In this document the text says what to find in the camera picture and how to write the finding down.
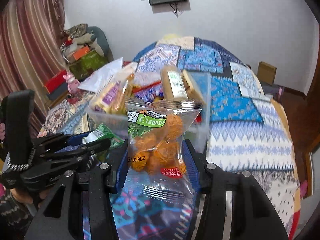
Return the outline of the person's left hand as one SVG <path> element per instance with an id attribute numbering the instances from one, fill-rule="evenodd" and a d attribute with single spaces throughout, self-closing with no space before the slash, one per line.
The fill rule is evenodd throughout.
<path id="1" fill-rule="evenodd" d="M 43 190 L 39 193 L 40 203 L 48 196 L 51 189 Z M 10 189 L 10 193 L 13 198 L 19 203 L 33 204 L 33 198 L 31 195 L 21 189 Z"/>

